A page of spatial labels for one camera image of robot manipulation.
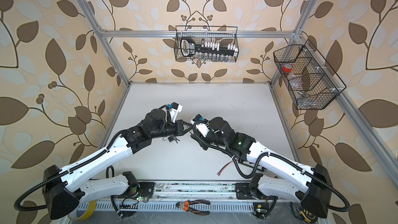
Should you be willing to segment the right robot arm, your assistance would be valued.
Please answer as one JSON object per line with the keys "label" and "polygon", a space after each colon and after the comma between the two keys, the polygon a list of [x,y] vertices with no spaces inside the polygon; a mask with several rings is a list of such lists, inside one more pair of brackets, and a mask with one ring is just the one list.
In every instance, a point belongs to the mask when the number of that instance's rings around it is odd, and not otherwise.
{"label": "right robot arm", "polygon": [[192,138],[204,149],[228,155],[239,175],[250,179],[251,194],[297,202],[298,217],[308,223],[327,218],[330,210],[349,212],[349,201],[333,187],[322,165],[307,166],[284,157],[244,133],[235,132],[221,117],[192,120]]}

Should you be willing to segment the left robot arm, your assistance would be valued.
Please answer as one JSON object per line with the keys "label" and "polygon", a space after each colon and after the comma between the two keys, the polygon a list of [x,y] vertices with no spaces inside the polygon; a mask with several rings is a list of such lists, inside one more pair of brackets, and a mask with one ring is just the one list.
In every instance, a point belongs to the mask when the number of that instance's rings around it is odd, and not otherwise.
{"label": "left robot arm", "polygon": [[[60,219],[83,203],[87,196],[83,188],[94,175],[149,146],[153,139],[183,136],[192,128],[191,123],[171,121],[169,112],[154,109],[139,124],[117,132],[102,149],[68,166],[49,167],[43,182],[23,193],[14,208],[20,212],[47,209],[51,220]],[[44,205],[22,205],[25,198],[39,189],[45,198]]]}

